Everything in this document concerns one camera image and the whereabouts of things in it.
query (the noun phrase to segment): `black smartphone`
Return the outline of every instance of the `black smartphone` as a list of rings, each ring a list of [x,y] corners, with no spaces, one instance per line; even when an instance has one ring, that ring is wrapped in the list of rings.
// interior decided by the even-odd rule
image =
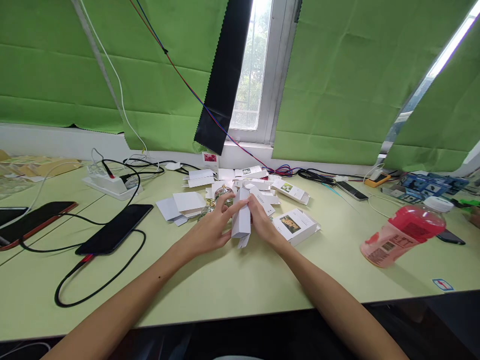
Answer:
[[[33,234],[38,233],[57,220],[59,218],[59,216],[57,216],[58,214],[67,213],[77,205],[74,201],[49,202],[27,213],[14,223],[0,229],[0,251],[17,246],[19,244],[18,240],[21,237],[23,237],[24,240],[28,239]]]
[[[461,238],[459,238],[457,235],[451,233],[447,229],[445,229],[444,232],[438,234],[436,237],[439,238],[440,240],[442,240],[443,242],[446,242],[446,243],[457,244],[457,245],[465,245],[465,241],[463,241]]]
[[[0,207],[0,226],[25,214],[28,207]]]
[[[357,201],[368,200],[367,196],[365,196],[353,186],[347,184],[345,181],[338,181],[336,185]]]
[[[76,251],[77,255],[108,255],[130,235],[133,229],[153,209],[153,205],[133,204],[124,208]]]

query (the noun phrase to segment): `hand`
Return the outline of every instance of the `hand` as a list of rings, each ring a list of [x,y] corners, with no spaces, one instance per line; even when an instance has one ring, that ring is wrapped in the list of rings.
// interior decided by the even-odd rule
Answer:
[[[273,244],[281,238],[283,240],[280,241],[286,242],[285,238],[278,232],[278,230],[270,221],[263,206],[252,194],[248,197],[248,207],[250,208],[253,227],[262,240],[269,244]]]
[[[223,247],[232,237],[232,231],[222,233],[232,216],[248,204],[241,200],[227,207],[225,201],[234,198],[235,194],[224,194],[216,201],[215,209],[205,215],[178,242],[190,258],[211,252]]]

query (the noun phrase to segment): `barcode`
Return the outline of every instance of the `barcode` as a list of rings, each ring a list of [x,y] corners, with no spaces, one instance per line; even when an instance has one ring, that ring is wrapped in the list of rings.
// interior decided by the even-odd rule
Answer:
[[[387,241],[381,247],[384,248],[387,252],[390,252],[395,247],[395,245]]]

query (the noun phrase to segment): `wall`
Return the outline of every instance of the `wall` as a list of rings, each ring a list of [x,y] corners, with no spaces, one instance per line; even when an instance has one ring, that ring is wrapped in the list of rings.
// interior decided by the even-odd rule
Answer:
[[[315,168],[335,174],[364,175],[369,166],[342,165],[331,163],[316,163],[272,159],[271,145],[241,143],[249,152],[271,168],[289,164],[292,168]],[[12,156],[34,155],[75,158],[90,160],[92,148],[96,148],[105,158],[122,161],[140,151],[130,150],[123,134],[108,134],[82,130],[78,128],[61,128],[33,125],[0,123],[0,149]],[[150,156],[159,160],[174,160],[201,167],[201,154],[172,151],[151,151]],[[460,169],[452,173],[455,176],[465,176],[480,167],[480,142],[470,152]],[[242,169],[258,165],[250,155],[243,152],[231,141],[225,142],[223,155],[219,159],[220,167]]]

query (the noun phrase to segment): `power strip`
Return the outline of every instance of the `power strip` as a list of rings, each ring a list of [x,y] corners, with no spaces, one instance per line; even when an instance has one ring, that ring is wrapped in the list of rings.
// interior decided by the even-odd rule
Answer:
[[[136,185],[127,189],[121,178],[110,178],[107,174],[90,173],[89,176],[84,177],[82,181],[87,186],[121,201],[129,200],[137,189]],[[143,190],[144,188],[140,185],[136,195],[140,194]]]

